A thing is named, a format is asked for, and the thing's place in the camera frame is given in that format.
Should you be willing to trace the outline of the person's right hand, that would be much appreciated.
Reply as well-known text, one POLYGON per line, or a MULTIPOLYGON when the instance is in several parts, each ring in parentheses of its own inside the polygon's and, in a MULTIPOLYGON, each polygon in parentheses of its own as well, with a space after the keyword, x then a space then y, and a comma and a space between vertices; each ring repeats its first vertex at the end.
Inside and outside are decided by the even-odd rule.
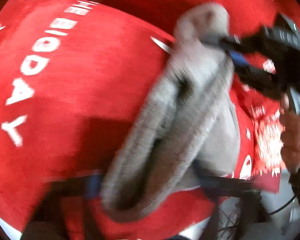
POLYGON ((300 115, 290 110, 287 94, 282 94, 280 107, 280 123, 285 128, 281 134, 281 158, 287 170, 296 173, 300 167, 300 115))

